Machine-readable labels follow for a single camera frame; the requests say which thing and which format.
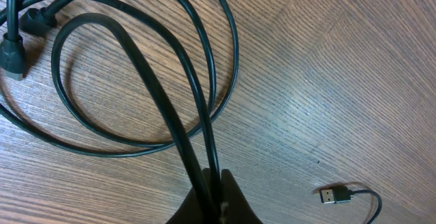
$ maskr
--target black connector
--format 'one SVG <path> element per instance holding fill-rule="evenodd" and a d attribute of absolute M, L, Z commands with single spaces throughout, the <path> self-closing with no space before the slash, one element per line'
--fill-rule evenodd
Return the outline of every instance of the black connector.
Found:
<path fill-rule="evenodd" d="M 4 76 L 18 81 L 22 80 L 27 62 L 21 36 L 17 42 L 12 42 L 7 38 L 7 33 L 3 35 L 3 41 L 0 44 L 0 66 L 3 68 Z"/>
<path fill-rule="evenodd" d="M 20 17 L 18 21 L 18 26 L 21 31 L 32 34 L 37 37 L 43 37 L 51 30 L 56 27 L 57 20 L 55 16 L 45 17 L 42 15 L 44 11 L 42 9 L 31 8 L 27 10 L 25 14 Z"/>

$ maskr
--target wooden table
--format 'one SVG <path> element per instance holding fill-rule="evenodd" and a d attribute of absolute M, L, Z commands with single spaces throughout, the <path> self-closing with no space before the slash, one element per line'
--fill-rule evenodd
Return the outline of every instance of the wooden table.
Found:
<path fill-rule="evenodd" d="M 175 0 L 122 0 L 158 19 L 184 45 L 208 93 L 204 53 Z M 222 97 L 232 66 L 217 0 L 190 0 L 211 40 Z M 436 0 L 228 0 L 240 37 L 233 96 L 213 129 L 228 168 L 264 223 L 362 223 L 371 198 L 323 205 L 318 187 L 351 182 L 383 197 L 376 223 L 436 221 Z M 48 5 L 48 1 L 38 7 Z M 23 33 L 31 69 L 1 78 L 2 104 L 58 138 L 127 150 L 86 130 L 53 87 L 50 53 L 69 19 L 119 21 L 157 73 L 186 128 L 196 107 L 170 47 L 137 20 L 76 0 L 46 39 Z M 86 25 L 67 40 L 64 84 L 97 124 L 130 138 L 169 137 L 139 75 L 113 36 Z M 175 148 L 127 159 L 76 155 L 0 118 L 1 223 L 165 223 L 190 189 Z M 207 166 L 201 135 L 192 144 Z"/>

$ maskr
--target black cable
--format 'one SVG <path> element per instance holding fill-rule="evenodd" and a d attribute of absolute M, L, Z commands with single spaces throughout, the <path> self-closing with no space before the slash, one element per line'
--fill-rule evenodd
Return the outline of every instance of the black cable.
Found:
<path fill-rule="evenodd" d="M 352 194 L 353 195 L 359 195 L 359 194 L 371 194 L 372 196 L 374 196 L 377 199 L 377 209 L 375 210 L 373 216 L 368 220 L 367 224 L 372 224 L 374 223 L 374 221 L 376 220 L 376 218 L 379 216 L 380 212 L 382 211 L 382 206 L 383 206 L 383 202 L 382 197 L 380 197 L 380 195 L 372 190 L 358 190 L 358 191 L 353 191 Z"/>
<path fill-rule="evenodd" d="M 0 24 L 3 24 L 5 22 L 6 15 L 18 15 L 18 11 L 28 7 L 34 3 L 37 3 L 39 1 L 43 0 L 15 0 L 15 7 L 9 7 L 8 9 L 4 9 L 0 12 Z M 51 14 L 55 14 L 58 12 L 62 7 L 67 5 L 69 2 L 73 0 L 55 0 L 52 4 L 50 4 L 45 11 L 42 12 L 42 15 L 45 17 L 50 17 Z M 209 95 L 209 101 L 208 105 L 206 105 L 205 98 L 202 93 L 202 89 L 200 86 L 200 83 L 198 81 L 198 77 L 196 76 L 195 70 L 193 69 L 192 63 L 189 60 L 189 57 L 187 56 L 186 52 L 183 50 L 183 47 L 181 46 L 180 42 L 167 30 L 163 25 L 159 24 L 155 19 L 151 18 L 150 16 L 147 16 L 145 13 L 141 12 L 140 10 L 127 5 L 121 1 L 118 0 L 94 0 L 101 3 L 105 3 L 107 5 L 110 5 L 112 7 L 115 7 L 135 18 L 138 20 L 141 20 L 143 23 L 147 24 L 148 26 L 152 27 L 154 30 L 156 30 L 162 37 L 166 39 L 166 41 L 173 47 L 173 49 L 176 51 L 179 59 L 181 60 L 181 63 L 184 67 L 184 70 L 187 74 L 189 83 L 191 85 L 191 89 L 194 94 L 194 99 L 196 101 L 196 105 L 198 108 L 198 112 L 200 115 L 200 124 L 197 124 L 194 126 L 193 129 L 188 131 L 186 136 L 182 135 L 182 132 L 184 132 L 183 126 L 180 128 L 179 119 L 178 116 L 171 111 L 172 106 L 164 106 L 159 107 L 159 110 L 161 111 L 163 117 L 165 118 L 167 125 L 172 132 L 172 136 L 174 138 L 174 141 L 177 144 L 178 150 L 181 154 L 182 160 L 185 164 L 185 167 L 187 168 L 189 177 L 193 183 L 193 187 L 196 190 L 197 195 L 199 195 L 199 202 L 200 205 L 204 208 L 204 213 L 211 214 L 217 212 L 218 209 L 218 203 L 220 200 L 220 179 L 219 179 L 219 166 L 218 166 L 218 159 L 217 159 L 217 152 L 215 148 L 215 141 L 213 139 L 213 132 L 211 127 L 211 122 L 213 122 L 222 112 L 224 106 L 227 104 L 228 99 L 230 98 L 230 95 L 232 93 L 232 90 L 234 88 L 234 84 L 236 82 L 236 75 L 237 75 L 237 69 L 238 69 L 238 36 L 236 32 L 236 24 L 234 22 L 232 13 L 228 7 L 228 4 L 225 2 L 225 0 L 219 0 L 220 4 L 223 6 L 224 12 L 228 18 L 230 29 L 232 31 L 232 37 L 233 37 L 233 43 L 234 43 L 234 67 L 233 67 L 233 74 L 232 74 L 232 80 L 229 86 L 229 89 L 227 90 L 223 101 L 219 104 L 217 110 L 213 113 L 213 115 L 209 118 L 209 111 L 213 109 L 213 105 L 215 103 L 215 96 L 216 96 L 216 74 L 215 74 L 215 64 L 213 61 L 213 55 L 212 50 L 210 47 L 210 43 L 207 38 L 206 31 L 204 30 L 204 27 L 201 23 L 200 17 L 196 13 L 193 6 L 188 2 L 188 0 L 177 0 L 179 1 L 182 6 L 187 10 L 187 13 L 191 16 L 191 19 L 193 20 L 194 25 L 196 26 L 196 29 L 198 31 L 198 34 L 200 36 L 200 40 L 202 41 L 202 45 L 206 54 L 206 61 L 208 63 L 208 70 L 209 70 L 209 84 L 210 84 L 210 95 Z M 12 26 L 15 27 L 16 31 L 17 24 L 14 24 L 13 21 L 11 21 Z M 69 23 L 67 25 L 72 26 L 75 24 L 75 21 L 71 21 L 71 24 Z M 61 30 L 59 33 L 60 36 L 64 36 L 63 33 L 67 33 L 68 31 L 64 29 Z M 148 147 L 148 149 L 140 150 L 138 152 L 134 153 L 114 153 L 114 152 L 100 152 L 97 150 L 90 150 L 87 148 L 81 148 L 79 146 L 74 146 L 71 144 L 68 144 L 66 142 L 62 142 L 51 135 L 44 133 L 43 131 L 39 130 L 37 127 L 31 125 L 30 123 L 27 123 L 26 121 L 20 120 L 18 117 L 14 116 L 11 112 L 9 112 L 5 107 L 3 107 L 0 104 L 0 113 L 4 115 L 9 121 L 14 123 L 15 125 L 19 126 L 20 128 L 24 129 L 25 131 L 28 131 L 29 133 L 33 134 L 34 136 L 49 142 L 55 146 L 58 146 L 59 148 L 63 148 L 69 151 L 72 151 L 74 153 L 80 153 L 84 155 L 90 155 L 90 156 L 98 156 L 98 157 L 134 157 L 139 155 L 145 155 L 149 153 L 154 153 L 159 150 L 163 150 L 166 148 L 169 148 L 171 146 L 174 146 L 173 141 L 168 142 L 161 142 L 159 144 L 156 143 L 150 143 L 150 142 L 141 142 L 137 140 L 130 140 L 128 138 L 123 138 L 121 136 L 114 135 L 112 133 L 108 133 L 107 131 L 104 131 L 102 128 L 99 128 L 92 124 L 90 121 L 88 121 L 85 117 L 83 117 L 79 111 L 74 107 L 74 105 L 69 100 L 68 96 L 65 94 L 65 91 L 63 90 L 63 87 L 61 85 L 60 75 L 59 75 L 59 61 L 60 61 L 60 53 L 61 53 L 61 47 L 63 44 L 62 37 L 57 37 L 57 40 L 54 43 L 53 51 L 52 51 L 52 74 L 53 74 L 53 81 L 57 88 L 57 91 L 62 98 L 64 104 L 67 106 L 69 111 L 88 129 L 94 131 L 95 133 L 98 133 L 99 135 L 102 135 L 106 138 L 109 138 L 111 140 L 114 140 L 116 142 L 121 142 L 125 144 L 131 144 L 135 146 L 143 146 Z M 118 39 L 124 39 L 125 41 L 129 41 L 126 37 L 123 37 L 123 35 L 116 36 Z M 144 66 L 139 65 L 136 61 L 137 58 L 136 54 L 130 55 L 132 62 L 136 63 L 136 67 L 138 72 L 144 71 Z M 157 104 L 160 104 L 162 101 L 165 100 L 165 93 L 159 93 L 158 91 L 154 91 L 154 94 L 152 94 L 153 99 Z M 189 140 L 187 139 L 188 136 L 194 136 L 195 134 L 199 133 L 201 130 L 204 132 L 204 139 L 206 143 L 206 150 L 208 154 L 208 160 L 209 160 L 209 166 L 211 168 L 212 173 L 212 193 L 213 193 L 213 202 L 214 204 L 210 203 L 210 192 L 207 189 L 207 186 L 205 185 L 205 181 L 201 175 L 200 172 L 200 166 L 198 165 L 198 162 L 196 161 L 195 154 L 192 151 L 191 144 L 189 143 Z"/>
<path fill-rule="evenodd" d="M 54 0 L 43 12 L 42 16 L 46 18 L 50 18 L 54 16 L 59 10 L 64 8 L 68 3 L 71 3 L 73 0 Z M 204 30 L 203 24 L 198 16 L 197 12 L 193 8 L 192 4 L 188 0 L 177 0 L 186 10 L 188 15 L 191 17 L 194 26 L 196 26 L 197 32 L 200 36 L 204 52 L 206 53 L 206 60 L 208 62 L 209 67 L 214 67 L 213 63 L 213 55 L 210 42 L 207 38 L 206 31 Z M 204 143 L 206 144 L 206 152 L 208 155 L 209 168 L 211 169 L 211 187 L 212 192 L 214 194 L 214 201 L 216 204 L 219 203 L 219 198 L 215 193 L 219 192 L 220 188 L 220 177 L 219 177 L 219 163 L 218 163 L 218 155 L 215 146 L 215 139 L 213 137 L 212 123 L 211 118 L 209 117 L 208 108 L 206 106 L 206 101 L 202 97 L 202 89 L 200 82 L 198 81 L 196 75 L 189 75 L 189 72 L 195 73 L 193 67 L 190 67 L 190 62 L 182 62 L 183 69 L 187 73 L 187 77 L 189 83 L 191 85 L 191 89 L 193 92 L 194 100 L 196 102 L 198 108 L 198 114 L 200 116 L 200 124 L 202 125 Z M 209 78 L 210 86 L 211 86 L 211 97 L 209 100 L 209 109 L 213 109 L 213 103 L 216 95 L 216 75 L 215 68 L 209 68 L 209 76 L 213 78 Z"/>
<path fill-rule="evenodd" d="M 7 38 L 11 42 L 17 42 L 18 37 L 18 0 L 6 0 L 7 11 Z"/>

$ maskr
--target thick cable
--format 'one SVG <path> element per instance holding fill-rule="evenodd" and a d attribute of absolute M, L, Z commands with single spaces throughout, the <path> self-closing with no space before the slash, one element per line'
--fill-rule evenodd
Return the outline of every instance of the thick cable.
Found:
<path fill-rule="evenodd" d="M 16 14 L 18 15 L 18 10 L 21 10 L 24 7 L 30 6 L 31 4 L 34 4 L 38 1 L 42 1 L 42 0 L 20 0 L 18 3 L 15 4 L 16 5 L 15 6 L 16 7 Z M 149 23 L 153 22 L 153 21 L 157 22 L 156 20 L 147 16 L 146 14 L 139 11 L 138 9 L 136 9 L 130 5 L 127 5 L 121 1 L 118 1 L 118 0 L 94 0 L 94 1 L 99 1 L 99 2 L 105 3 L 107 5 L 111 5 L 111 6 L 115 5 L 115 7 L 118 6 L 117 8 L 119 10 L 122 10 L 128 14 L 131 14 L 132 16 L 136 17 L 139 20 L 144 19 L 144 18 L 148 18 Z M 238 40 L 237 40 L 237 33 L 236 33 L 236 25 L 234 24 L 233 16 L 232 16 L 230 9 L 229 9 L 227 3 L 225 2 L 225 0 L 219 0 L 221 5 L 223 6 L 224 12 L 229 20 L 230 29 L 232 31 L 232 37 L 233 37 L 233 42 L 234 42 L 234 69 L 233 69 L 232 79 L 231 79 L 231 83 L 229 85 L 229 89 L 227 90 L 227 92 L 223 98 L 223 101 L 218 105 L 218 108 L 213 113 L 212 117 L 209 118 L 209 115 L 208 115 L 209 112 L 208 112 L 207 107 L 209 107 L 210 110 L 213 109 L 213 104 L 215 102 L 215 95 L 216 95 L 215 65 L 213 63 L 213 56 L 212 56 L 210 43 L 208 41 L 204 27 L 202 26 L 201 20 L 200 20 L 199 16 L 197 15 L 197 13 L 195 12 L 192 5 L 187 0 L 178 0 L 178 1 L 182 3 L 182 6 L 187 10 L 188 14 L 191 16 L 193 23 L 196 26 L 196 29 L 199 33 L 200 39 L 202 40 L 202 45 L 203 45 L 204 51 L 206 53 L 206 60 L 208 63 L 209 79 L 210 79 L 209 83 L 211 86 L 210 87 L 211 92 L 209 95 L 209 103 L 207 106 L 206 106 L 206 102 L 204 100 L 204 96 L 202 95 L 200 83 L 198 82 L 198 79 L 196 78 L 195 71 L 193 70 L 193 67 L 190 67 L 191 63 L 190 62 L 186 63 L 184 66 L 184 69 L 185 69 L 185 72 L 191 71 L 194 74 L 191 78 L 190 77 L 188 77 L 188 78 L 189 78 L 189 82 L 190 82 L 191 88 L 192 88 L 193 93 L 194 93 L 194 98 L 196 99 L 196 105 L 198 107 L 199 115 L 200 115 L 200 122 L 202 124 L 203 131 L 205 134 L 204 137 L 205 137 L 205 142 L 206 142 L 206 149 L 208 151 L 209 164 L 210 164 L 210 167 L 212 169 L 212 172 L 214 172 L 214 171 L 217 172 L 217 174 L 215 174 L 217 176 L 217 178 L 215 178 L 215 179 L 218 180 L 218 181 L 215 181 L 215 183 L 216 183 L 216 182 L 219 182 L 219 168 L 218 168 L 218 161 L 217 161 L 217 153 L 216 153 L 216 149 L 215 149 L 215 142 L 213 140 L 213 135 L 212 135 L 211 121 L 214 121 L 218 117 L 218 115 L 222 112 L 225 104 L 228 102 L 228 99 L 230 98 L 230 95 L 232 93 L 232 89 L 233 89 L 234 84 L 236 82 L 236 75 L 237 75 L 237 68 L 238 68 L 238 55 L 237 55 L 238 54 L 238 46 L 237 46 Z M 6 20 L 5 19 L 6 14 L 9 16 L 10 12 L 14 12 L 14 10 L 6 11 L 6 9 L 4 9 L 0 12 L 0 24 L 4 23 L 4 21 Z M 154 30 L 156 30 L 156 29 L 166 30 L 161 24 L 154 24 L 154 25 L 155 26 L 152 27 L 152 28 L 154 28 Z M 90 156 L 133 157 L 133 156 L 139 156 L 139 155 L 157 152 L 159 150 L 163 150 L 163 149 L 166 149 L 166 148 L 174 145 L 174 142 L 172 142 L 172 141 L 163 142 L 160 144 L 156 144 L 156 143 L 146 144 L 147 143 L 146 142 L 146 143 L 139 143 L 140 144 L 139 146 L 150 147 L 146 150 L 141 150 L 141 151 L 134 152 L 134 153 L 113 153 L 113 152 L 104 152 L 103 153 L 103 152 L 99 152 L 97 150 L 89 150 L 87 148 L 81 148 L 78 146 L 74 146 L 74 145 L 62 142 L 62 141 L 58 140 L 57 138 L 54 138 L 47 133 L 44 133 L 43 131 L 39 130 L 37 127 L 35 127 L 35 126 L 25 122 L 25 121 L 20 120 L 19 118 L 14 116 L 11 112 L 6 110 L 1 105 L 0 105 L 0 113 L 2 113 L 2 115 L 4 115 L 4 117 L 6 117 L 8 120 L 10 120 L 15 125 L 28 131 L 31 134 L 37 136 L 40 139 L 43 139 L 43 140 L 45 140 L 51 144 L 54 144 L 55 146 L 58 146 L 60 148 L 70 150 L 70 151 L 75 152 L 75 153 L 81 153 L 81 154 L 90 155 Z M 197 124 L 193 129 L 191 129 L 188 132 L 187 135 L 189 137 L 191 137 L 191 136 L 194 136 L 195 134 L 199 133 L 200 131 L 201 131 L 201 126 L 199 124 Z M 123 140 L 127 139 L 127 138 L 121 138 L 121 137 L 116 138 L 116 135 L 109 135 L 109 136 L 114 137 L 115 141 L 118 140 L 119 142 L 122 142 Z"/>
<path fill-rule="evenodd" d="M 64 8 L 68 3 L 73 0 L 54 0 L 47 8 L 42 12 L 44 17 L 54 16 L 59 10 Z M 194 26 L 197 29 L 198 35 L 200 36 L 203 49 L 206 55 L 206 60 L 208 63 L 209 70 L 209 80 L 210 80 L 210 98 L 209 98 L 209 109 L 213 109 L 213 104 L 216 97 L 216 75 L 215 75 L 215 65 L 213 61 L 213 54 L 210 42 L 208 40 L 206 31 L 204 30 L 202 21 L 198 16 L 197 12 L 193 8 L 192 4 L 188 0 L 177 0 L 183 8 L 185 8 L 188 15 L 191 17 Z M 190 67 L 190 62 L 183 63 L 183 69 L 187 73 L 189 83 L 191 85 L 191 90 L 193 92 L 194 100 L 198 108 L 198 114 L 200 117 L 200 124 L 202 125 L 204 143 L 206 144 L 206 153 L 208 156 L 209 168 L 211 169 L 211 185 L 213 193 L 218 193 L 220 189 L 220 176 L 219 176 L 219 163 L 218 154 L 215 146 L 215 139 L 213 136 L 213 129 L 211 118 L 209 117 L 208 108 L 206 106 L 206 100 L 202 95 L 202 88 L 200 81 L 197 79 L 196 75 L 189 75 L 189 72 L 195 73 L 193 67 Z M 214 195 L 215 203 L 218 204 L 218 196 Z"/>
<path fill-rule="evenodd" d="M 17 42 L 18 36 L 18 1 L 6 0 L 7 11 L 7 39 L 11 42 Z"/>
<path fill-rule="evenodd" d="M 155 101 L 157 108 L 161 112 L 162 117 L 165 120 L 168 129 L 170 130 L 173 140 L 176 142 L 178 152 L 180 153 L 188 176 L 191 179 L 193 188 L 197 193 L 197 199 L 199 201 L 200 207 L 202 207 L 203 213 L 206 216 L 215 216 L 216 218 L 217 209 L 212 208 L 215 205 L 212 202 L 212 197 L 209 193 L 206 181 L 202 177 L 200 165 L 198 164 L 192 145 L 189 142 L 189 138 L 185 133 L 183 124 L 178 117 L 174 106 L 171 104 L 170 98 L 166 95 L 164 88 L 158 81 L 156 75 L 154 74 L 153 70 L 151 69 L 150 65 L 142 55 L 135 42 L 130 38 L 129 34 L 117 21 L 110 18 L 109 16 L 104 16 L 102 14 L 81 14 L 71 19 L 59 31 L 59 34 L 56 36 L 56 39 L 54 41 L 52 51 L 52 77 L 56 90 L 58 91 L 58 93 L 66 96 L 66 92 L 61 84 L 61 73 L 59 71 L 62 46 L 65 43 L 67 37 L 70 35 L 70 33 L 72 33 L 74 29 L 87 23 L 96 23 L 104 26 L 112 32 L 112 34 L 121 44 L 121 47 L 126 52 L 130 61 L 134 64 L 136 71 L 139 73 L 143 83 L 149 90 L 151 97 Z M 179 46 L 179 48 L 181 49 L 174 50 L 176 52 L 183 52 L 183 47 L 181 47 L 181 45 Z"/>

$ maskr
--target usb cable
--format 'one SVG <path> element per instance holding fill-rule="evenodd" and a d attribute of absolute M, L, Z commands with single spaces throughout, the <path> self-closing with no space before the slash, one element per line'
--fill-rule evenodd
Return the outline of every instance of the usb cable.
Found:
<path fill-rule="evenodd" d="M 372 190 L 349 190 L 346 186 L 334 186 L 329 189 L 320 190 L 321 202 L 323 204 L 343 204 L 348 203 L 352 200 L 352 197 L 358 194 L 368 193 L 377 199 L 378 205 L 373 216 L 369 219 L 367 224 L 372 224 L 379 216 L 380 211 L 382 211 L 382 198 L 380 195 Z"/>

